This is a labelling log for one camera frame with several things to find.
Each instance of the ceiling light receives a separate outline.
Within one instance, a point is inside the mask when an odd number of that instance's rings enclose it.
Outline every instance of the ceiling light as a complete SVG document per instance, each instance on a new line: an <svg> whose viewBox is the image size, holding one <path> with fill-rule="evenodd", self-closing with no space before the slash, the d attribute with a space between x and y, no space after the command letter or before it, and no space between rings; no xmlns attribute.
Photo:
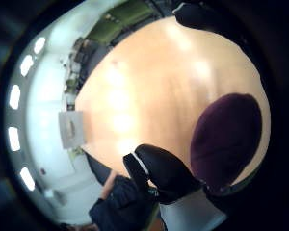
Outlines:
<svg viewBox="0 0 289 231"><path fill-rule="evenodd" d="M20 88L18 85L13 85L12 90L11 90L11 95L10 95L11 108L13 109L18 108L19 98L20 98Z"/></svg>
<svg viewBox="0 0 289 231"><path fill-rule="evenodd" d="M9 127L8 129L11 151L18 151L20 149L18 129Z"/></svg>
<svg viewBox="0 0 289 231"><path fill-rule="evenodd" d="M31 55L27 55L23 59L21 65L20 65L20 73L23 77L25 77L28 74L28 72L29 72L31 66L33 66L33 64L34 64L34 62L33 62L33 58Z"/></svg>
<svg viewBox="0 0 289 231"><path fill-rule="evenodd" d="M33 191L36 187L35 181L32 178L29 169L27 167L24 167L21 171L20 171L20 176L23 180L23 182L25 183L25 185L27 186L27 188L30 191Z"/></svg>
<svg viewBox="0 0 289 231"><path fill-rule="evenodd" d="M46 38L44 37L40 37L37 41L36 41L36 44L35 44L35 48L34 48L34 52L36 54L38 54L41 49L44 47L45 45L45 42L46 42Z"/></svg>

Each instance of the maroon cushion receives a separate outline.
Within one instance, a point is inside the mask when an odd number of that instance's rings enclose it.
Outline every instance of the maroon cushion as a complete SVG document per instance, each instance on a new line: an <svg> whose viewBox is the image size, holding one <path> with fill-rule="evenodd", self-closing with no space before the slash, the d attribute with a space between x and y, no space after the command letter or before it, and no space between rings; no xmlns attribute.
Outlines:
<svg viewBox="0 0 289 231"><path fill-rule="evenodd" d="M212 194L230 185L250 162L262 130L261 112L249 94L231 93L200 116L191 143L193 175Z"/></svg>

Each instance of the person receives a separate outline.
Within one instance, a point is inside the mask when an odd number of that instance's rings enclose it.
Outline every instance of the person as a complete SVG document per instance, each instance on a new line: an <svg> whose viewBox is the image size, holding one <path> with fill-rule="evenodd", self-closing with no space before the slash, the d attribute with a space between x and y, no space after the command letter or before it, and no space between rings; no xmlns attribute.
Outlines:
<svg viewBox="0 0 289 231"><path fill-rule="evenodd" d="M102 185L102 192L89 210L92 223L65 225L69 231L140 231L149 223L156 202L138 192L127 177L108 169L96 159L90 159L92 172Z"/></svg>

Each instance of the table surface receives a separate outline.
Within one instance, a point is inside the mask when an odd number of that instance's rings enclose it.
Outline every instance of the table surface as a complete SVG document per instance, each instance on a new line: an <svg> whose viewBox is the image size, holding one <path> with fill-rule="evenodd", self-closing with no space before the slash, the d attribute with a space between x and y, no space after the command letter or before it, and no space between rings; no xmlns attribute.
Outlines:
<svg viewBox="0 0 289 231"><path fill-rule="evenodd" d="M258 167L269 143L270 108L257 70L226 38L182 27L174 17L153 22L117 45L77 96L87 142L82 147L125 175L122 156L141 143L167 149L190 168L200 114L232 92L252 94L263 118L258 150L235 184Z"/></svg>

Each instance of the white wall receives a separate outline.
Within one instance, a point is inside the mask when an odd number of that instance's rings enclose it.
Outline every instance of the white wall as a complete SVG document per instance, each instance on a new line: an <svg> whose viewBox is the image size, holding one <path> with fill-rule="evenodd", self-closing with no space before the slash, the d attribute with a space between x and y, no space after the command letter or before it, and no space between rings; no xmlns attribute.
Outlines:
<svg viewBox="0 0 289 231"><path fill-rule="evenodd" d="M43 185L59 193L64 202L64 205L52 203L58 222L90 222L88 210L101 190L85 156L71 160L62 147L58 112L63 107L66 70L60 60L67 60L73 43L79 37L85 37L98 18L117 2L122 1L85 1L37 36L45 36L46 44L34 76L31 76L26 105L26 133L30 153ZM41 168L45 169L45 175L40 174Z"/></svg>

